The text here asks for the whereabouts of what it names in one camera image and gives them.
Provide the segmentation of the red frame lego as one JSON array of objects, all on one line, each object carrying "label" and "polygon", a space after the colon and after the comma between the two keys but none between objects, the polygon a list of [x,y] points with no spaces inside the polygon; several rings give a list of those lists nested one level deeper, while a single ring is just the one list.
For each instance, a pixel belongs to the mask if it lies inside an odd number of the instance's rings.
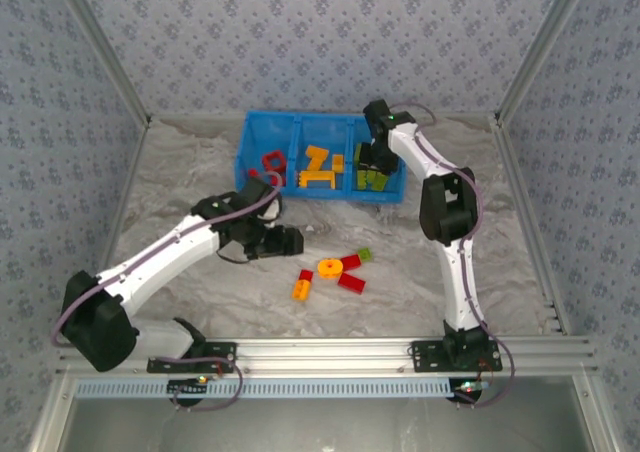
[{"label": "red frame lego", "polygon": [[287,158],[281,150],[274,150],[264,154],[261,162],[267,172],[275,172],[279,175],[286,174]]}]

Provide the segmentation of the blue three-compartment plastic bin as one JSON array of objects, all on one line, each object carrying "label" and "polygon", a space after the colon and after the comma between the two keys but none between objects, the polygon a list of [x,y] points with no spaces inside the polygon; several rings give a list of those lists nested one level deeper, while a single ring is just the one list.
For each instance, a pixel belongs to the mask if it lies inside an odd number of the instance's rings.
[{"label": "blue three-compartment plastic bin", "polygon": [[[373,204],[399,204],[404,199],[407,168],[400,163],[396,173],[389,177],[383,192],[367,187],[358,191],[355,186],[353,165],[354,150],[358,143],[371,140],[366,120],[361,115],[249,111],[244,120],[241,140],[235,159],[235,186],[240,189],[246,183],[247,171],[257,169],[265,173],[262,156],[274,150],[281,150],[287,158],[286,178],[281,193],[300,199],[345,200]],[[336,175],[336,188],[300,188],[298,173],[307,169],[310,159],[305,151],[309,145],[329,150],[322,168],[331,168],[333,154],[342,154],[345,160],[343,174]]]}]

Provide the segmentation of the small black circuit board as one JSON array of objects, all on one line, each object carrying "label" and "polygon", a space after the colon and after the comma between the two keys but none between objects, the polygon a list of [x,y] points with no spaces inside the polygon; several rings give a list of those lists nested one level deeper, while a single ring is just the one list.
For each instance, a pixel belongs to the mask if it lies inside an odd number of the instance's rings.
[{"label": "small black circuit board", "polygon": [[489,381],[481,379],[451,378],[449,386],[452,396],[448,397],[448,400],[465,406],[475,405],[481,398],[482,392],[488,389],[490,385]]},{"label": "small black circuit board", "polygon": [[176,407],[191,408],[198,405],[208,389],[209,379],[204,376],[169,380],[166,393]]}]

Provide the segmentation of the yellow frame lego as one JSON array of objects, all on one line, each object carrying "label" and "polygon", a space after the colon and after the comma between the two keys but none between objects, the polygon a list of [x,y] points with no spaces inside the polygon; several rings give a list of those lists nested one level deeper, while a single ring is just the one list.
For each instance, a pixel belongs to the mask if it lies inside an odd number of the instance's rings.
[{"label": "yellow frame lego", "polygon": [[298,186],[300,188],[328,188],[334,190],[336,188],[336,173],[329,170],[303,170],[298,174]]}]

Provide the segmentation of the aluminium side rail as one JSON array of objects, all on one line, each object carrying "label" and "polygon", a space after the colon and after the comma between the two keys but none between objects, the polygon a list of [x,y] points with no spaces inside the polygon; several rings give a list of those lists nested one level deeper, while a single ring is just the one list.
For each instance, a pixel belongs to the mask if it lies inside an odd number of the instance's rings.
[{"label": "aluminium side rail", "polygon": [[494,116],[490,116],[489,120],[505,175],[514,197],[516,212],[538,287],[545,303],[554,311],[554,316],[546,320],[545,330],[557,335],[571,335],[572,327],[545,250],[544,240],[508,131]]},{"label": "aluminium side rail", "polygon": [[125,182],[121,190],[119,202],[115,211],[114,219],[111,223],[111,228],[107,237],[106,247],[104,253],[101,256],[99,262],[98,271],[103,271],[109,268],[111,260],[115,254],[119,237],[121,234],[122,226],[124,223],[124,217],[128,206],[129,197],[133,187],[134,179],[137,174],[137,169],[140,162],[140,157],[144,149],[145,140],[151,125],[151,119],[148,119],[134,149],[130,167],[125,177]]}]

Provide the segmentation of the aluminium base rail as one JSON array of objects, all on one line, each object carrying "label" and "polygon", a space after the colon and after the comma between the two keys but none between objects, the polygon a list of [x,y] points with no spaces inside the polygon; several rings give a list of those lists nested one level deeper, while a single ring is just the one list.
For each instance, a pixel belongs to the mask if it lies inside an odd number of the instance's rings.
[{"label": "aluminium base rail", "polygon": [[[399,377],[415,374],[412,340],[396,338],[234,339],[249,378]],[[572,376],[599,371],[594,344],[581,336],[507,336],[515,375]]]}]

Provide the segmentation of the aluminium corner post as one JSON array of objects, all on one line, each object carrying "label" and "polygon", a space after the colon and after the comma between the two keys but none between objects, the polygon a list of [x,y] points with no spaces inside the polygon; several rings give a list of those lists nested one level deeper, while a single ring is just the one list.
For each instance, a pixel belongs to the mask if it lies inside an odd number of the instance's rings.
[{"label": "aluminium corner post", "polygon": [[513,119],[578,3],[579,0],[553,0],[551,3],[521,66],[495,112],[499,126],[505,127]]},{"label": "aluminium corner post", "polygon": [[88,0],[64,0],[83,32],[106,75],[136,123],[146,128],[149,117],[135,87],[117,57],[114,47],[99,24]]}]

